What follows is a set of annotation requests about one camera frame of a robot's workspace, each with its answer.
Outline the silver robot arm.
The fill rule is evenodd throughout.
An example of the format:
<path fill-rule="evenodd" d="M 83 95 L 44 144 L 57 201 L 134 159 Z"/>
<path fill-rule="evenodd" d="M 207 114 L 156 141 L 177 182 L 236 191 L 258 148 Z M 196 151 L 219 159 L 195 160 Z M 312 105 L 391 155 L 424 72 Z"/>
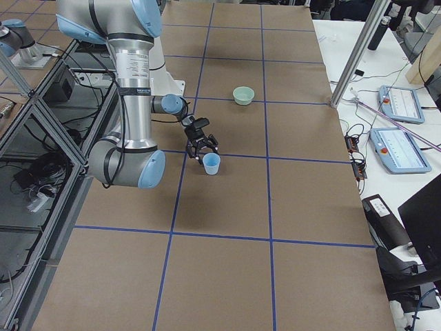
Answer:
<path fill-rule="evenodd" d="M 176 117 L 187 136 L 190 158 L 201 162 L 205 148 L 218 152 L 216 138 L 203 132 L 208 119 L 189 114 L 182 96 L 156 94 L 160 85 L 150 78 L 150 56 L 162 53 L 162 47 L 155 46 L 162 33 L 156 1 L 58 1 L 57 23 L 73 39 L 105 45 L 116 69 L 119 123 L 93 145 L 88 157 L 90 174 L 103 186 L 150 189 L 159 184 L 165 153 L 152 138 L 153 113 Z"/>
<path fill-rule="evenodd" d="M 50 60 L 52 51 L 45 56 L 40 46 L 20 19 L 1 21 L 1 51 L 16 68 L 42 70 Z"/>

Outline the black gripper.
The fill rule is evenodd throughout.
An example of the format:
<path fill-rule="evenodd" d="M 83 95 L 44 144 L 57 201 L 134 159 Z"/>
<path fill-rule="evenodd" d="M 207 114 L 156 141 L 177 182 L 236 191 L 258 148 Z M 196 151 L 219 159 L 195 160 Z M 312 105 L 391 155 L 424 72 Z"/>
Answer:
<path fill-rule="evenodd" d="M 206 137 L 202 128 L 198 130 L 185 128 L 184 132 L 188 140 L 186 152 L 189 158 L 195 159 L 202 165 L 201 149 L 209 148 L 213 153 L 218 154 L 218 141 L 214 135 L 210 134 Z"/>

